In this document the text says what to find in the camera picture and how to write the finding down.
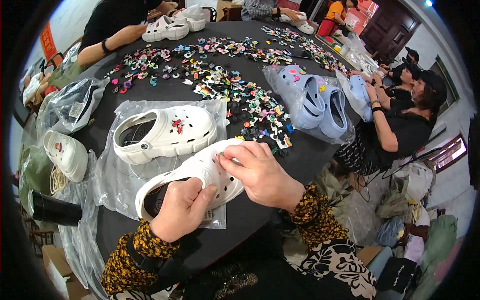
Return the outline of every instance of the black thermos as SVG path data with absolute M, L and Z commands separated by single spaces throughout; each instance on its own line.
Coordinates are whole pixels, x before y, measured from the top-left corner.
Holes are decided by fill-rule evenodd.
M 77 226 L 82 218 L 78 204 L 58 200 L 40 192 L 28 192 L 28 211 L 34 220 L 64 226 Z

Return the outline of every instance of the door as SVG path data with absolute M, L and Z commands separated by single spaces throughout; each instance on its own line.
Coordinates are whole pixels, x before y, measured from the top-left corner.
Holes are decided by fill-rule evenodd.
M 420 21 L 399 1 L 375 0 L 379 5 L 360 38 L 373 59 L 389 64 L 412 37 Z

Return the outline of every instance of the barcode label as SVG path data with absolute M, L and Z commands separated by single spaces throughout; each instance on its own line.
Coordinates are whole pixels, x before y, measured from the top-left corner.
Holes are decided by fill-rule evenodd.
M 82 102 L 75 102 L 70 109 L 69 117 L 78 118 L 84 109 L 85 104 Z
M 204 221 L 210 221 L 213 219 L 213 214 L 211 210 L 205 212 Z

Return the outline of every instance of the red banner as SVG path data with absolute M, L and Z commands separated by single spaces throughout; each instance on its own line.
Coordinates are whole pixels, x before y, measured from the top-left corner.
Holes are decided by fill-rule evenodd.
M 47 26 L 40 33 L 40 42 L 42 44 L 43 54 L 45 59 L 51 59 L 55 54 L 57 54 L 57 49 L 53 43 L 52 32 L 50 31 L 50 22 L 47 23 Z

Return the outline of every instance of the cardboard box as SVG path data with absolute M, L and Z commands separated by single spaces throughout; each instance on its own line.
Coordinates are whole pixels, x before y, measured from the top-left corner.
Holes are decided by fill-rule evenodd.
M 382 247 L 367 246 L 357 252 L 357 257 L 360 258 L 364 266 L 368 266 L 368 264 L 375 258 L 375 256 L 377 256 L 377 254 L 381 250 L 382 250 Z
M 220 21 L 223 18 L 223 8 L 242 8 L 239 5 L 233 4 L 231 1 L 218 0 L 216 3 L 216 21 Z
M 89 294 L 90 291 L 82 286 L 77 276 L 70 269 L 62 248 L 45 245 L 42 247 L 42 253 L 48 277 L 65 299 L 80 300 Z

